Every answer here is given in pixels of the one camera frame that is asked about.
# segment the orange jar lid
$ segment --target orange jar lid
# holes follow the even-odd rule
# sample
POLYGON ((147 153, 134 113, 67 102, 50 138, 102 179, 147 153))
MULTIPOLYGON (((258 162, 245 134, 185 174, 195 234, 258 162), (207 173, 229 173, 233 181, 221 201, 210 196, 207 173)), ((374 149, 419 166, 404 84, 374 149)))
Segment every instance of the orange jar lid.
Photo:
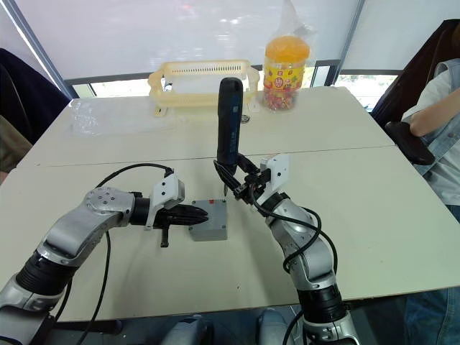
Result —
POLYGON ((299 63, 308 59, 310 47, 299 37, 281 36, 267 45, 265 56, 277 63, 299 63))

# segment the chair armrest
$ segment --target chair armrest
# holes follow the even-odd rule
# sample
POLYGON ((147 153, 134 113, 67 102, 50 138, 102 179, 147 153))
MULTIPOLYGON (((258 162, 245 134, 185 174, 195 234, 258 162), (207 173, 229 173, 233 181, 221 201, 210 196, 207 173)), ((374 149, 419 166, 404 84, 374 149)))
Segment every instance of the chair armrest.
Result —
POLYGON ((419 165, 431 165, 434 163, 435 157, 419 137, 410 133, 408 123, 388 122, 385 125, 385 131, 412 163, 419 165))

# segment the white table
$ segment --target white table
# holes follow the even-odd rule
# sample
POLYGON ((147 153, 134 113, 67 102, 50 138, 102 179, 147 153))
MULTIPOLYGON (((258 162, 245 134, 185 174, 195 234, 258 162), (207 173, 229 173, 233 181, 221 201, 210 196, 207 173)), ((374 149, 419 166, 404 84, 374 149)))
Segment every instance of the white table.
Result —
MULTIPOLYGON (((168 109, 153 117, 148 97, 73 100, 40 138, 20 167, 141 162, 215 157, 216 107, 168 109), (75 115, 80 121, 75 122, 75 115), (77 124, 86 124, 84 135, 77 124)), ((383 147, 392 141, 345 88, 302 90, 293 111, 263 107, 241 125, 239 151, 273 152, 383 147)))
MULTIPOLYGON (((186 202, 222 196, 212 159, 164 163, 185 183, 186 202)), ((14 170, 0 187, 0 282, 22 267, 59 217, 125 165, 14 170)), ((285 191, 319 212, 337 246, 344 299, 460 285, 460 225, 396 147, 296 153, 290 171, 285 191)), ((111 185, 148 194, 161 176, 143 167, 111 185)), ((193 242, 186 229, 175 227, 170 247, 161 249, 160 231, 111 230, 109 281, 98 319, 297 303, 282 252, 262 217, 232 197, 228 213, 227 241, 193 242)), ((101 243, 77 271, 62 320, 90 318, 105 255, 101 243)))

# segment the gray box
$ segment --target gray box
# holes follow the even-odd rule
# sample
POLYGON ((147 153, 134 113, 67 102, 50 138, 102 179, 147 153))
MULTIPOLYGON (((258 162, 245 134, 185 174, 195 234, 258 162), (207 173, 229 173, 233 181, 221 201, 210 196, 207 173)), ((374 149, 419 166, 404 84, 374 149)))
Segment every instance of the gray box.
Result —
POLYGON ((208 212, 209 220, 188 227, 193 241, 222 241, 227 239, 227 204, 225 200, 198 200, 192 205, 208 212))

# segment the plastic jar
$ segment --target plastic jar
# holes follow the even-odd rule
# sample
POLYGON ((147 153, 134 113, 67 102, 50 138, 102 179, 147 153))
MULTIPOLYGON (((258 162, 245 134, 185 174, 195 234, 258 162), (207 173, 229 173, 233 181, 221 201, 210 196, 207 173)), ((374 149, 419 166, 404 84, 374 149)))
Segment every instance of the plastic jar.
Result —
POLYGON ((294 107, 302 86, 310 47, 299 37, 281 36, 265 49, 264 105, 272 110, 294 107))

